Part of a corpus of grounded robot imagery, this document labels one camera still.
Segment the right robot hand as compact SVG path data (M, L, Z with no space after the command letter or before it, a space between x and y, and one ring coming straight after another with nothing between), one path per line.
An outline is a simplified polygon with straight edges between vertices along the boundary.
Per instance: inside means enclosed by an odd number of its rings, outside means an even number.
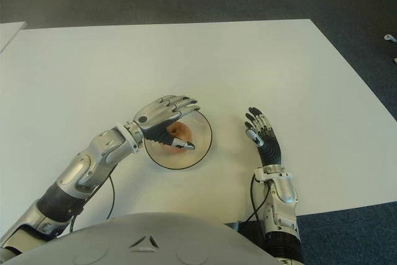
M263 166L281 164L281 149L267 117L257 108L250 107L245 114L246 135L257 146Z

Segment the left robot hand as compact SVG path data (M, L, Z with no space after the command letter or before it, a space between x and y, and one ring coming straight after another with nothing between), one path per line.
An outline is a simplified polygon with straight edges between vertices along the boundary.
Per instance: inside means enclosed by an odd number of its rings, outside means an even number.
M183 116L198 111L200 107L196 103L197 100L188 96L163 96L140 109L133 121L147 140L182 150L195 150L191 141L172 136L167 128Z

